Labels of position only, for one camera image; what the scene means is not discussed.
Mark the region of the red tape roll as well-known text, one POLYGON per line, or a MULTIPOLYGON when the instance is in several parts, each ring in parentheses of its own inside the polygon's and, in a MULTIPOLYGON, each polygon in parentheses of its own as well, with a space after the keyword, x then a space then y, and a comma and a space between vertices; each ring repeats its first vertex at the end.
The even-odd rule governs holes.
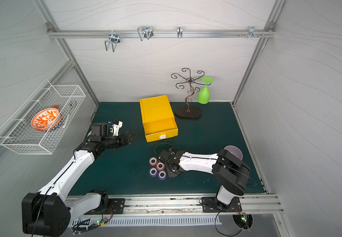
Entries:
POLYGON ((158 171, 162 171, 162 170, 164 170, 164 168, 165 168, 165 164, 164 164, 164 163, 158 162, 158 163, 156 164, 156 169, 157 169, 158 171))
POLYGON ((156 166, 157 163, 158 163, 158 159, 157 159, 157 158, 155 158, 155 157, 150 158, 149 164, 150 164, 151 166, 156 166))

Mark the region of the yellow plastic drawer cabinet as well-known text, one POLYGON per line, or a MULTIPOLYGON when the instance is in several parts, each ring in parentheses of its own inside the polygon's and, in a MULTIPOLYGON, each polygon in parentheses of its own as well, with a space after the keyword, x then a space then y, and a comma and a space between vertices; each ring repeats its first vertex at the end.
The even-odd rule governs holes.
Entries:
POLYGON ((142 124, 148 143, 178 135, 175 116, 166 95, 140 100, 142 124))

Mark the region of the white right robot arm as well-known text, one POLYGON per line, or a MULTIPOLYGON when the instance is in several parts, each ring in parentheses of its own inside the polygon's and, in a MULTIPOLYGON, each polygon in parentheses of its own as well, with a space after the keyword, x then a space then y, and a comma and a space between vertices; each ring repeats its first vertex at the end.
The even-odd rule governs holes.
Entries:
POLYGON ((187 171, 212 174, 221 184, 215 196, 220 208, 228 208, 235 196, 243 196, 250 178, 250 168, 242 161, 242 152, 235 146, 226 146, 210 155, 193 154, 187 151, 166 151, 159 154, 161 163, 170 178, 187 171))

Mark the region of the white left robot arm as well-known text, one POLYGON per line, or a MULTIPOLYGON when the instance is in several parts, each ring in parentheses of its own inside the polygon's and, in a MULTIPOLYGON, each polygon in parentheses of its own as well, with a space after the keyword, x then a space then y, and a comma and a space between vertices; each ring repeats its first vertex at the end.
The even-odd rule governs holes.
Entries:
POLYGON ((134 139, 135 135, 127 131, 117 136, 101 136, 97 141, 82 142, 53 179, 38 192, 28 193, 23 198, 23 233, 59 237, 72 221, 89 211, 104 213, 111 210, 106 191, 92 190, 71 202, 67 202, 66 198, 81 175, 105 150, 129 145, 134 139))

